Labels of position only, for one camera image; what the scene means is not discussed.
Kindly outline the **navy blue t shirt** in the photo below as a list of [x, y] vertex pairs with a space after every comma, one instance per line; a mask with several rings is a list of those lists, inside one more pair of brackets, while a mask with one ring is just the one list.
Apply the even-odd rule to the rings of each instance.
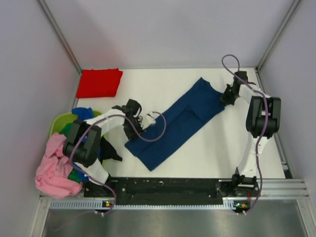
[[153, 171], [174, 154], [195, 133], [205, 126], [214, 116], [225, 108], [220, 104], [223, 93], [215, 90], [210, 82], [203, 78], [172, 104], [162, 116], [156, 119], [156, 125], [146, 129], [142, 136], [152, 140], [163, 129], [165, 133], [155, 142], [146, 142], [141, 138], [129, 141], [125, 147], [137, 157], [150, 171]]

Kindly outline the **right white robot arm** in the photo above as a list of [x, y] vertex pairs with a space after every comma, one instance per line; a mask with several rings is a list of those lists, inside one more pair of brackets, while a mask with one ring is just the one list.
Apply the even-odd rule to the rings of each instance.
[[220, 104], [234, 105], [238, 98], [249, 105], [245, 121], [248, 142], [230, 183], [231, 191], [240, 196], [246, 191], [259, 190], [257, 178], [262, 177], [259, 157], [268, 141], [279, 130], [281, 99], [266, 95], [256, 84], [249, 82], [246, 71], [234, 73], [234, 81], [227, 84]]

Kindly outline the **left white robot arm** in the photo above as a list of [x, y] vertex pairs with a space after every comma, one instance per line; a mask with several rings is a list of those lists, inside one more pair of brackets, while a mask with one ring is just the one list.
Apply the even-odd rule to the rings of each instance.
[[142, 125], [141, 105], [129, 99], [126, 105], [113, 106], [109, 111], [94, 118], [77, 119], [71, 124], [63, 147], [63, 154], [72, 156], [72, 161], [88, 179], [95, 183], [95, 190], [102, 196], [108, 195], [112, 184], [107, 181], [108, 172], [99, 160], [101, 139], [110, 130], [122, 126], [126, 137], [132, 141], [145, 131]]

